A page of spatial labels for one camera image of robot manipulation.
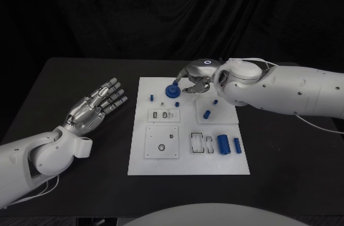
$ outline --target robotic hand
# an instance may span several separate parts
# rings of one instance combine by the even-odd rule
[[[82,137],[128,99],[112,78],[74,105],[62,126],[0,146],[0,209],[59,175],[74,157],[89,156],[92,140]]]
[[[219,96],[235,106],[291,115],[331,116],[344,119],[344,74],[314,68],[274,66],[262,70],[251,61],[229,59],[222,64],[212,59],[193,61],[180,71],[176,81],[189,77],[194,86],[184,93],[204,93],[210,82]]]

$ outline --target blue part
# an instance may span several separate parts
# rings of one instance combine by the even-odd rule
[[[217,141],[219,141],[220,154],[222,155],[230,154],[228,135],[219,135],[217,136]]]
[[[212,113],[212,112],[210,112],[210,110],[206,110],[206,113],[204,113],[204,116],[203,116],[203,118],[204,118],[204,119],[207,119],[207,118],[209,118],[209,116],[210,116],[210,113]]]
[[[177,85],[169,85],[166,94],[170,98],[177,98],[180,96],[180,88]]]
[[[239,138],[235,138],[235,149],[236,149],[236,153],[240,154],[242,153],[242,147],[240,147]]]

